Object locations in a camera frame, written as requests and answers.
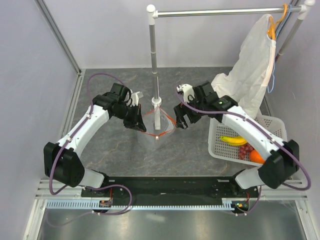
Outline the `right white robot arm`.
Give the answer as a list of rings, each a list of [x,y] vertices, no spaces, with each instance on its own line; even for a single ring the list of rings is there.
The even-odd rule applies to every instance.
[[[234,181],[229,184],[233,196],[240,197],[247,189],[260,185],[277,189],[300,169],[297,142],[285,141],[267,131],[230,96],[219,97],[208,81],[195,87],[178,85],[175,92],[181,101],[174,107],[178,128],[188,127],[185,117],[194,124],[208,116],[239,134],[264,160],[261,166],[234,175]]]

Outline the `yellow banana bunch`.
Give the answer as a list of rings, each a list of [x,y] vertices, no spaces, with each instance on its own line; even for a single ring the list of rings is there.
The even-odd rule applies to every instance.
[[[235,137],[230,137],[230,136],[220,136],[220,140],[231,145],[231,146],[243,146],[247,144],[248,142],[242,137],[242,136],[235,136]]]

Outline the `clear orange-zipper zip bag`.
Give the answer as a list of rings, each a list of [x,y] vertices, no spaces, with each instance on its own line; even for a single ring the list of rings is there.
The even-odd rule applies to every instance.
[[[146,132],[138,132],[137,140],[150,151],[155,151],[163,145],[176,128],[175,120],[158,106],[144,114],[142,120]]]

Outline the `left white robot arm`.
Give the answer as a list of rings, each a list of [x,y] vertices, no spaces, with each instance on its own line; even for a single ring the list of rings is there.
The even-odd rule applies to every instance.
[[[72,188],[92,187],[99,197],[106,196],[110,185],[104,181],[105,176],[84,167],[81,154],[95,133],[112,117],[122,120],[127,129],[146,132],[139,103],[142,97],[142,92],[132,92],[119,83],[113,84],[109,92],[94,97],[84,116],[66,136],[44,146],[44,172],[49,180]]]

